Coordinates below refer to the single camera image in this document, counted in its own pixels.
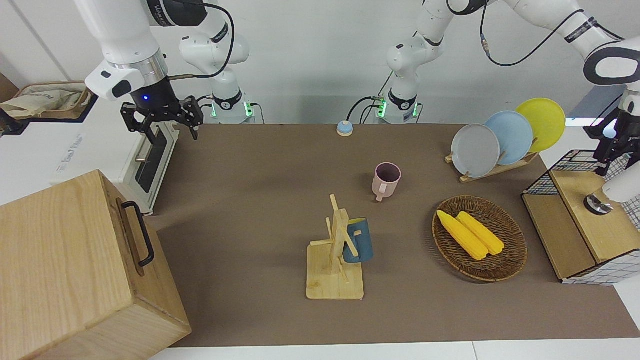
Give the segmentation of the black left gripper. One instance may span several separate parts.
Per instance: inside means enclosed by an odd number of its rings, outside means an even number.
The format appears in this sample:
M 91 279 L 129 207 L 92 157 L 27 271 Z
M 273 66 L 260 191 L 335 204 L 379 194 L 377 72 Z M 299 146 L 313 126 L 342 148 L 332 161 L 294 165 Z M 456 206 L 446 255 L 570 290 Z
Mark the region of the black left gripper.
M 626 168 L 633 148 L 639 148 L 640 116 L 619 110 L 615 124 L 616 140 L 600 140 L 593 158 L 603 164 L 603 177 L 608 177 L 611 170 Z

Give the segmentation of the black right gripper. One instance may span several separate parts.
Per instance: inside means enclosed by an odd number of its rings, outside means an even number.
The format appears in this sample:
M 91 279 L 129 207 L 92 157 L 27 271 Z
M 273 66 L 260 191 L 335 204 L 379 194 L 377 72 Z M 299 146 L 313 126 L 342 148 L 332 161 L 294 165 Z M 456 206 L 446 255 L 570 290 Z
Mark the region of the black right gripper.
M 168 79 L 137 89 L 130 96 L 135 104 L 123 102 L 121 105 L 121 116 L 130 132 L 144 134 L 151 145 L 155 145 L 156 135 L 151 130 L 151 125 L 160 112 L 161 121 L 168 118 L 164 113 L 171 114 L 172 120 L 187 126 L 192 139 L 198 140 L 199 127 L 204 123 L 201 105 L 194 96 L 178 100 Z M 135 114 L 144 116 L 143 121 L 137 121 Z

